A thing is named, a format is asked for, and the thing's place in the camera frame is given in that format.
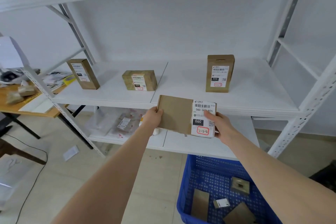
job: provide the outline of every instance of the forearm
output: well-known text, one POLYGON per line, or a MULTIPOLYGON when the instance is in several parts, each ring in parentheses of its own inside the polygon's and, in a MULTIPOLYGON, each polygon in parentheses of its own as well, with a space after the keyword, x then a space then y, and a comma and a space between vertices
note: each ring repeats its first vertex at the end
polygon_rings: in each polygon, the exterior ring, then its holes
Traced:
POLYGON ((227 145, 283 223, 331 223, 336 195, 233 132, 227 145))
POLYGON ((153 128, 140 126, 79 189, 53 224, 120 223, 153 128))

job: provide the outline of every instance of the blue plastic crate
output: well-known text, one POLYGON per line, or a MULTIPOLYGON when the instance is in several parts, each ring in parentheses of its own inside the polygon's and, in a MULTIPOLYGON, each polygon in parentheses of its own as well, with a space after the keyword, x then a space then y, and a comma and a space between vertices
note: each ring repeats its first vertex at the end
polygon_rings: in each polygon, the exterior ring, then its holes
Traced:
POLYGON ((177 210, 184 223, 206 224, 190 215, 194 189, 210 193, 208 223, 223 224, 223 217, 241 202, 245 202, 256 217, 257 223, 281 224, 239 161, 188 155, 177 200, 177 210), (250 182, 249 196, 230 190, 233 176, 250 182), (227 198, 230 206, 215 209, 213 200, 221 198, 227 198))

